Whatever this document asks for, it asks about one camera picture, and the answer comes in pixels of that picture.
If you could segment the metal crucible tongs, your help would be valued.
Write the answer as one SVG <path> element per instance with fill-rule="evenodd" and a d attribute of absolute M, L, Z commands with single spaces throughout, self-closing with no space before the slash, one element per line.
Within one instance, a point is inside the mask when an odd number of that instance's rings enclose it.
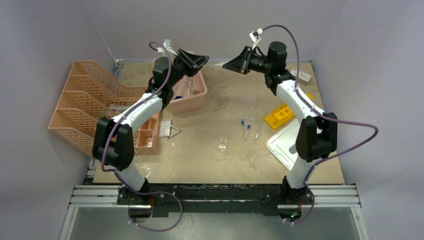
<path fill-rule="evenodd" d="M 189 91 L 189 95 L 190 96 L 195 95 L 196 94 L 196 89 L 195 89 L 195 86 L 194 86 L 194 80 L 193 80 L 193 78 L 192 77 L 188 77 L 187 80 L 186 80 L 186 82 L 185 82 L 185 84 L 186 84 L 187 89 Z"/>

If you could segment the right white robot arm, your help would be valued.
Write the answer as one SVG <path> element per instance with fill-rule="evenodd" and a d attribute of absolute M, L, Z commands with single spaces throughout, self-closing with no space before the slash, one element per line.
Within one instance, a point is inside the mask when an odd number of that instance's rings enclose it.
<path fill-rule="evenodd" d="M 306 96 L 286 69 L 287 46 L 279 41 L 269 44 L 266 55 L 245 46 L 234 59 L 222 67 L 240 74 L 255 71 L 264 74 L 271 92 L 287 104 L 300 124 L 295 147 L 297 159 L 289 174 L 283 178 L 280 196 L 288 204 L 306 193 L 313 164 L 327 158 L 337 149 L 338 124 L 333 112 L 326 113 Z"/>

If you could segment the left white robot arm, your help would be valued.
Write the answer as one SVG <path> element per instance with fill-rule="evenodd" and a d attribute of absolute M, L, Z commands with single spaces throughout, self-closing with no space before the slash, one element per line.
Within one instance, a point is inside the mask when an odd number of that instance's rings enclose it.
<path fill-rule="evenodd" d="M 113 173 L 130 190 L 129 197 L 138 205 L 146 203 L 149 191 L 147 179 L 137 170 L 133 159 L 133 137 L 153 115 L 159 113 L 173 99 L 173 87 L 184 77 L 193 77 L 209 61 L 208 55 L 196 55 L 179 49 L 175 57 L 169 53 L 159 57 L 152 69 L 152 77 L 145 92 L 124 112 L 101 118 L 95 128 L 92 157 L 100 161 L 106 172 Z"/>

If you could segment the pink plastic bin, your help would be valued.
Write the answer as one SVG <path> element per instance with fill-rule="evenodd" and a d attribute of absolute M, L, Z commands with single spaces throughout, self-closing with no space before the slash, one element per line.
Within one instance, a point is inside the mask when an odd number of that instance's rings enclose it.
<path fill-rule="evenodd" d="M 172 115 L 203 107 L 208 93 L 200 70 L 192 76 L 195 95 L 190 96 L 186 86 L 186 80 L 189 76 L 179 75 L 174 70 L 176 55 L 173 59 L 167 56 L 156 58 L 153 62 L 152 82 L 149 83 L 153 92 L 158 90 L 157 95 L 153 98 L 158 102 L 158 110 L 167 109 Z M 176 96 L 183 96 L 183 98 L 175 100 Z"/>

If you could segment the clear plastic tube rack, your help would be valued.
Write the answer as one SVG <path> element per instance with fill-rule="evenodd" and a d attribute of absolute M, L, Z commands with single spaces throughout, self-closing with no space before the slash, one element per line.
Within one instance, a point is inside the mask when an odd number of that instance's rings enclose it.
<path fill-rule="evenodd" d="M 240 99 L 239 113 L 243 121 L 254 121 L 256 119 L 257 98 L 246 96 Z"/>

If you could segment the small white red box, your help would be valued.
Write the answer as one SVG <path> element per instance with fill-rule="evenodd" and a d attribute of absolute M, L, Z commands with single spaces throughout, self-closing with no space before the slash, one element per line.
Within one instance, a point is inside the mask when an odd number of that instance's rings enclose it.
<path fill-rule="evenodd" d="M 298 75 L 298 83 L 303 85 L 308 85 L 312 76 L 304 71 L 298 70 L 297 68 L 293 67 L 290 70 L 290 73 L 296 77 Z"/>

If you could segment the yellow test tube rack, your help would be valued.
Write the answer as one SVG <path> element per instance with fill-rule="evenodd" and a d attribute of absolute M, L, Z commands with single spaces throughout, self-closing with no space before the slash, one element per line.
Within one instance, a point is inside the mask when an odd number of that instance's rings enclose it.
<path fill-rule="evenodd" d="M 277 96 L 280 97 L 285 103 L 285 107 L 277 108 L 273 112 L 272 117 L 264 118 L 264 121 L 273 129 L 276 130 L 290 119 L 295 118 L 299 123 L 307 117 L 316 117 L 317 114 L 313 110 L 317 110 L 317 105 L 312 101 L 309 93 L 304 93 L 299 88 L 293 89 L 277 89 Z"/>

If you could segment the orange compartment organizer tray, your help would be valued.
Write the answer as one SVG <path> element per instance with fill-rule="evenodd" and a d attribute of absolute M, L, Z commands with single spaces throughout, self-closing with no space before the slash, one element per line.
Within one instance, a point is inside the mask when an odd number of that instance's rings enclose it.
<path fill-rule="evenodd" d="M 136 156 L 156 155 L 159 152 L 161 113 L 161 111 L 155 113 L 135 133 L 133 140 Z"/>

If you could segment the small glass beaker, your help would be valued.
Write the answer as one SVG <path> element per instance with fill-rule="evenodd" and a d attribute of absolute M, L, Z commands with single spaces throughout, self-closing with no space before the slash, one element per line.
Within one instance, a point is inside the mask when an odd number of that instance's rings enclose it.
<path fill-rule="evenodd" d="M 229 147 L 229 141 L 226 137 L 218 137 L 215 141 L 215 149 L 219 153 L 226 152 Z"/>

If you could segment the white plastic tray lid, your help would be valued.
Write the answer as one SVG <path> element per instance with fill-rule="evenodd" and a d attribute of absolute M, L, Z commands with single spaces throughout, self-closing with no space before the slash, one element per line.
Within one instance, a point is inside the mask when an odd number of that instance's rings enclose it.
<path fill-rule="evenodd" d="M 298 158 L 296 139 L 299 129 L 298 120 L 292 120 L 266 142 L 267 149 L 289 171 L 292 170 Z"/>

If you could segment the orange mesh file rack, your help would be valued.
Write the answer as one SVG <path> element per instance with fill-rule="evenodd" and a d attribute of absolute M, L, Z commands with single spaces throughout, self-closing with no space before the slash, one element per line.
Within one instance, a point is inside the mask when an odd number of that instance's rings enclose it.
<path fill-rule="evenodd" d="M 125 86 L 93 60 L 74 61 L 48 129 L 91 156 L 96 126 L 112 118 L 112 107 L 131 106 L 146 91 L 143 86 Z"/>

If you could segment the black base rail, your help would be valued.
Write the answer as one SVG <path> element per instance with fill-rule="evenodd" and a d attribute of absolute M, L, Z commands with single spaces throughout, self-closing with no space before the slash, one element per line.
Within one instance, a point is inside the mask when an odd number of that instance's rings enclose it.
<path fill-rule="evenodd" d="M 126 208 L 136 216 L 167 217 L 170 213 L 262 214 L 298 219 L 310 207 L 354 208 L 361 202 L 355 185 L 309 186 L 300 196 L 283 195 L 280 184 L 151 183 L 149 195 L 119 185 L 77 185 L 71 207 Z"/>

